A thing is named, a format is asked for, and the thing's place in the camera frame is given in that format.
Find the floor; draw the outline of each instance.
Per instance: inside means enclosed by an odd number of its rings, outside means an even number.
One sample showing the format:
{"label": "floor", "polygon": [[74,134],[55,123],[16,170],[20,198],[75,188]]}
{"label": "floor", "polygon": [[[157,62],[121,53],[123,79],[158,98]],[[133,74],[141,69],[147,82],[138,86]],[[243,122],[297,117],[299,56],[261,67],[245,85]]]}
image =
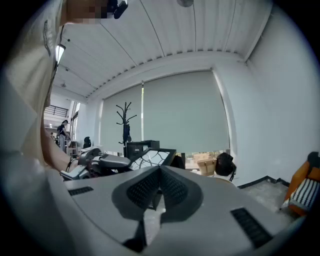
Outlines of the floor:
{"label": "floor", "polygon": [[[288,190],[288,188],[280,182],[273,184],[265,180],[250,187],[243,188],[242,190],[269,210],[279,215],[279,217],[288,225],[299,217],[290,209],[279,210]],[[148,245],[156,237],[160,229],[160,216],[165,211],[165,201],[163,196],[161,196],[156,211],[153,209],[147,209],[145,211],[144,227]]]}
{"label": "floor", "polygon": [[253,197],[270,211],[279,215],[279,217],[289,225],[296,220],[299,215],[289,208],[279,210],[284,202],[287,190],[288,187],[282,183],[278,182],[273,184],[267,180],[242,189],[242,191],[245,191],[249,196]]}

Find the coat rack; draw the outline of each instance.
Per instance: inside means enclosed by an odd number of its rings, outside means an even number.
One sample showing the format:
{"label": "coat rack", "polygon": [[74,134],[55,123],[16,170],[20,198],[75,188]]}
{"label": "coat rack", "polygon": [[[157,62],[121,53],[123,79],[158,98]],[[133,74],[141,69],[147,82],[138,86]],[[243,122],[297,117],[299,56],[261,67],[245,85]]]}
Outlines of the coat rack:
{"label": "coat rack", "polygon": [[129,137],[129,120],[136,117],[137,115],[134,115],[132,117],[130,117],[127,120],[127,111],[130,109],[129,106],[131,105],[131,102],[129,103],[129,105],[127,106],[127,102],[124,103],[124,109],[118,105],[116,105],[118,108],[120,108],[123,112],[123,115],[121,115],[118,111],[118,115],[121,117],[122,119],[122,123],[116,123],[117,125],[123,125],[123,135],[122,135],[122,139],[123,142],[119,142],[120,144],[123,144],[123,156],[126,158],[127,157],[127,141],[128,141],[128,137]]}

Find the roller blind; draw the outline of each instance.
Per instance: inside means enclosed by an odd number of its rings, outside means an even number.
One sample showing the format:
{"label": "roller blind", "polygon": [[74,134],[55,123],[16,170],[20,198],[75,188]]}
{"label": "roller blind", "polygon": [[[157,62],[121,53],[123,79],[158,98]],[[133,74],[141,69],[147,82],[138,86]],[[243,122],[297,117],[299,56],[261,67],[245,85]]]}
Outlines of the roller blind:
{"label": "roller blind", "polygon": [[211,71],[168,76],[144,84],[145,140],[181,153],[229,149],[226,111]]}
{"label": "roller blind", "polygon": [[141,92],[142,86],[138,85],[130,89],[119,92],[103,102],[102,116],[101,116],[101,129],[100,129],[100,142],[105,151],[123,152],[123,145],[119,142],[123,141],[123,125],[117,111],[122,115],[122,110],[116,105],[125,108],[125,102],[129,104],[130,110],[127,111],[127,119],[130,119],[130,136],[132,141],[141,141]]}

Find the ceiling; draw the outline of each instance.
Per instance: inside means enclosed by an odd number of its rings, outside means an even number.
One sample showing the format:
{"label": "ceiling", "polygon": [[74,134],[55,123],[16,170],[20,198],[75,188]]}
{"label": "ceiling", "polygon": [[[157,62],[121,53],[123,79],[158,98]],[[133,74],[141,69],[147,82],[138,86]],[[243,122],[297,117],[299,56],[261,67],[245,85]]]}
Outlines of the ceiling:
{"label": "ceiling", "polygon": [[89,99],[125,72],[171,55],[226,52],[246,60],[272,6],[265,0],[195,0],[191,7],[176,0],[128,4],[120,19],[64,27],[66,50],[53,82],[57,90]]}
{"label": "ceiling", "polygon": [[46,128],[50,128],[50,124],[51,124],[52,129],[56,129],[62,123],[62,121],[55,121],[55,120],[48,120],[48,119],[44,119],[43,122]]}

